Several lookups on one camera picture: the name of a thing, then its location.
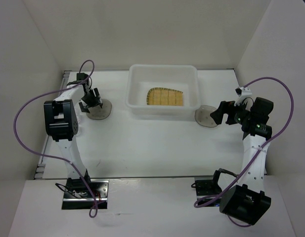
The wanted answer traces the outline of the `woven bamboo tray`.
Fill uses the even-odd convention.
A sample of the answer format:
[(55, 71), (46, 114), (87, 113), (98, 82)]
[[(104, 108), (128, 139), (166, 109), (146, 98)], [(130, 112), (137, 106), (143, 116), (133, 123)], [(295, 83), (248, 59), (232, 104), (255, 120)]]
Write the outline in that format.
[(170, 88), (154, 87), (147, 93), (146, 104), (150, 106), (183, 106), (183, 92)]

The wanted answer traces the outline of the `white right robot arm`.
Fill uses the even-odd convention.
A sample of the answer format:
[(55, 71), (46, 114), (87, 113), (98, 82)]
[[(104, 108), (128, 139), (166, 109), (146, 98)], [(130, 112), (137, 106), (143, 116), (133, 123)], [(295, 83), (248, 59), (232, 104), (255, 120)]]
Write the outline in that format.
[(236, 183), (221, 197), (219, 210), (230, 218), (253, 226), (270, 208), (271, 198), (265, 195), (263, 174), (272, 128), (267, 125), (273, 102), (256, 98), (249, 110), (246, 105), (234, 101), (222, 101), (218, 109), (210, 114), (221, 124), (227, 114), (226, 124), (240, 124), (243, 131), (242, 171)]

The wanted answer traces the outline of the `white plastic bin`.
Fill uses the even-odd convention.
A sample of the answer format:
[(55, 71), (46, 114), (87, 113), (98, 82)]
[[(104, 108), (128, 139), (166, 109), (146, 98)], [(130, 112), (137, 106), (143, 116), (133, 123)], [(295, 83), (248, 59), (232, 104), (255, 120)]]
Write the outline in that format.
[[(148, 91), (156, 87), (181, 91), (183, 105), (147, 105)], [(142, 118), (188, 118), (201, 106), (197, 69), (190, 65), (132, 65), (125, 103)]]

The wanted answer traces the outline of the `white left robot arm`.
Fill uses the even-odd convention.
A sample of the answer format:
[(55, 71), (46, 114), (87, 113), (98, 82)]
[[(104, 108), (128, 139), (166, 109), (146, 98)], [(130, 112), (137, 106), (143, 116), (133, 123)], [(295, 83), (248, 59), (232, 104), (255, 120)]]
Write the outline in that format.
[(88, 78), (78, 78), (68, 83), (57, 98), (44, 102), (44, 121), (46, 133), (60, 148), (62, 156), (59, 159), (65, 162), (67, 168), (68, 181), (65, 190), (75, 191), (85, 198), (93, 192), (88, 170), (83, 164), (77, 145), (79, 123), (76, 104), (86, 114), (91, 114), (91, 109), (101, 109), (103, 106), (98, 90), (91, 88)]

